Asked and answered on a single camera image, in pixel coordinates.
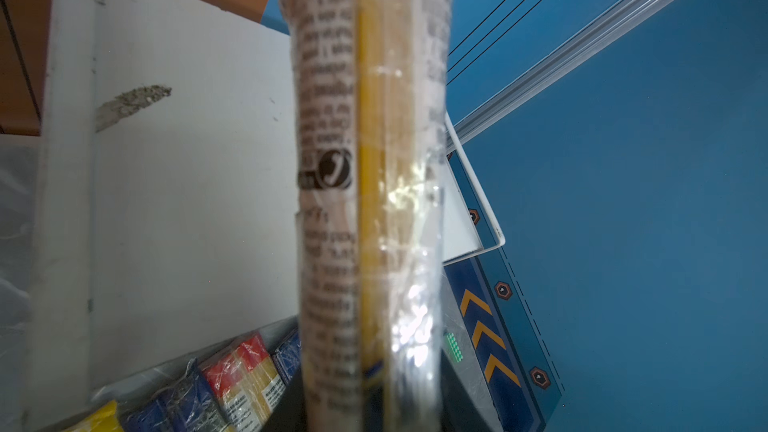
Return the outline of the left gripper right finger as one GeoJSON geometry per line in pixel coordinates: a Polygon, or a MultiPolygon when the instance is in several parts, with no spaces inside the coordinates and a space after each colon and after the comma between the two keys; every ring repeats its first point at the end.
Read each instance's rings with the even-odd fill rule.
{"type": "Polygon", "coordinates": [[[502,431],[473,357],[457,362],[452,352],[442,352],[441,393],[442,431],[502,431]]]}

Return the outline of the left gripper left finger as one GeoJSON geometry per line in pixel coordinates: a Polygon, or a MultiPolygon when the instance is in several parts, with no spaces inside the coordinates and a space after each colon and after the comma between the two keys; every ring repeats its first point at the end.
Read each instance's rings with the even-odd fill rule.
{"type": "Polygon", "coordinates": [[[262,432],[306,432],[307,414],[302,369],[298,368],[262,432]]]}

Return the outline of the clear labelled spaghetti bag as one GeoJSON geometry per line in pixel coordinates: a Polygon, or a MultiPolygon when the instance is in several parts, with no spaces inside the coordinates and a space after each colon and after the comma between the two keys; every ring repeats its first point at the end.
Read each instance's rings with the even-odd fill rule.
{"type": "Polygon", "coordinates": [[[437,431],[452,0],[280,0],[311,431],[437,431]]]}

